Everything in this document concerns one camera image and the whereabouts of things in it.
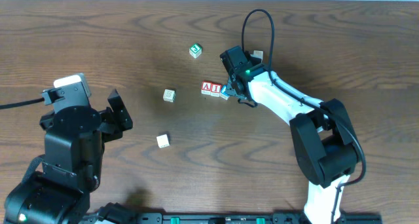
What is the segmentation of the blue number 2 block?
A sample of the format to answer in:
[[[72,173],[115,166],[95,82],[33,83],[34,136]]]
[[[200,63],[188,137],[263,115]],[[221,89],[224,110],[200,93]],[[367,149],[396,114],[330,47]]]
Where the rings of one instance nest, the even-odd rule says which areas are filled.
[[[227,94],[227,86],[223,85],[220,91],[220,97],[224,100],[228,100],[229,99],[229,95]]]

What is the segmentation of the red letter I block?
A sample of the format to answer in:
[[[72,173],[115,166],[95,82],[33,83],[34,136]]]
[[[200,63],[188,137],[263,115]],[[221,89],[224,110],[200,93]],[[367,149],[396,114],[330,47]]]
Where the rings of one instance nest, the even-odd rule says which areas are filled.
[[[219,97],[221,95],[221,89],[222,89],[221,84],[212,83],[211,84],[210,95],[213,96],[213,97]]]

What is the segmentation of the red letter A block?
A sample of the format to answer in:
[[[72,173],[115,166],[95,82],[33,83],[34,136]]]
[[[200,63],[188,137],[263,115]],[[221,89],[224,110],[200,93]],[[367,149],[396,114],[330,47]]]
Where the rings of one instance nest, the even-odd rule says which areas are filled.
[[[205,94],[205,95],[210,95],[211,94],[211,87],[212,87],[211,82],[203,81],[202,85],[201,85],[201,93]]]

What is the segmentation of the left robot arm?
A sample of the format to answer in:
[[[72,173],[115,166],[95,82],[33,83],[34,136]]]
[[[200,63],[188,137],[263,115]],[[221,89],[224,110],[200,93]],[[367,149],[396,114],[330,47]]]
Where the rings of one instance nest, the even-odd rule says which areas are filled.
[[[35,157],[5,201],[5,223],[79,223],[100,186],[105,143],[118,140],[133,122],[116,90],[97,111],[79,86],[43,92],[53,111],[43,115],[45,152]]]

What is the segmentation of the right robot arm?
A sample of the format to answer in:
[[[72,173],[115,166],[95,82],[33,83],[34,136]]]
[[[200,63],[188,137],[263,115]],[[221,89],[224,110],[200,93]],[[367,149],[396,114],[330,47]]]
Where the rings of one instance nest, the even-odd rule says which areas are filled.
[[[269,108],[289,125],[297,163],[309,180],[304,206],[309,222],[336,223],[343,188],[359,182],[350,180],[357,163],[366,165],[343,103],[303,94],[240,47],[224,51],[220,59],[228,73],[228,94],[251,107]]]

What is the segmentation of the plain wooden block top right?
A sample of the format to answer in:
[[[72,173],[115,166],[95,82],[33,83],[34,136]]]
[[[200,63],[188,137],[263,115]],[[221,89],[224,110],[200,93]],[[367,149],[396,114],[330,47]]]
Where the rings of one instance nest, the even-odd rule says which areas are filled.
[[[253,51],[253,54],[251,55],[253,58],[258,58],[258,59],[260,59],[261,61],[263,61],[263,56],[264,56],[264,54],[263,54],[263,51],[261,51],[261,50],[254,50]]]

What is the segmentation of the plain wooden block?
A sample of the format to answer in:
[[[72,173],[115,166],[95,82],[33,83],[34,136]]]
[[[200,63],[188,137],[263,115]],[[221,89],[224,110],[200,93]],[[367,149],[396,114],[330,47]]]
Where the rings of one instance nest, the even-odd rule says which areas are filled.
[[[170,146],[170,141],[167,134],[157,136],[156,140],[157,140],[158,147],[161,149]]]
[[[264,56],[264,54],[263,54],[263,51],[261,51],[261,50],[254,50],[253,51],[253,54],[251,55],[253,58],[258,58],[258,59],[260,59],[261,61],[263,61],[263,56]]]
[[[173,103],[175,101],[175,91],[170,89],[165,89],[163,94],[163,100],[165,102]]]

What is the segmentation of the green letter J block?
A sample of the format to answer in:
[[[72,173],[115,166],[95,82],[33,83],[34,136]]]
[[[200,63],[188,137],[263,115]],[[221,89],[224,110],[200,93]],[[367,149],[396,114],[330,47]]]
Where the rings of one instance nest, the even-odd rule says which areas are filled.
[[[199,57],[202,54],[202,47],[198,43],[191,45],[191,47],[189,48],[189,54],[193,58]]]

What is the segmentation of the plain wooden block lower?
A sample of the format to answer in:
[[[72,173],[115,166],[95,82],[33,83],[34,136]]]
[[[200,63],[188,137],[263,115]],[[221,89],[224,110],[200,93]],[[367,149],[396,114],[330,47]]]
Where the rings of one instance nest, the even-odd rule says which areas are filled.
[[[158,147],[161,149],[170,146],[170,141],[167,134],[157,136],[156,140],[157,140]]]

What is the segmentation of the plain wooden block centre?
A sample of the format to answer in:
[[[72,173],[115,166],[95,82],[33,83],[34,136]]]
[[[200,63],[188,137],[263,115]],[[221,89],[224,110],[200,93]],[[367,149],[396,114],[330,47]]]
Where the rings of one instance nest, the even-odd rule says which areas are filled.
[[[170,89],[165,89],[163,94],[163,100],[165,102],[173,103],[175,101],[175,91]]]

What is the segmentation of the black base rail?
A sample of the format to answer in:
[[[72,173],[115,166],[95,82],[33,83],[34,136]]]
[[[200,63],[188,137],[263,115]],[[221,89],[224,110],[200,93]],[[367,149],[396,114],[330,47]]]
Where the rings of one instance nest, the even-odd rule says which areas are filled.
[[[116,221],[110,217],[101,218],[97,215],[85,216],[79,223],[138,223],[138,224],[299,224],[311,223],[304,214],[296,212],[279,212],[270,215],[254,214],[161,214],[143,213],[129,217],[128,221]],[[335,223],[343,224],[382,224],[379,215],[341,213]]]

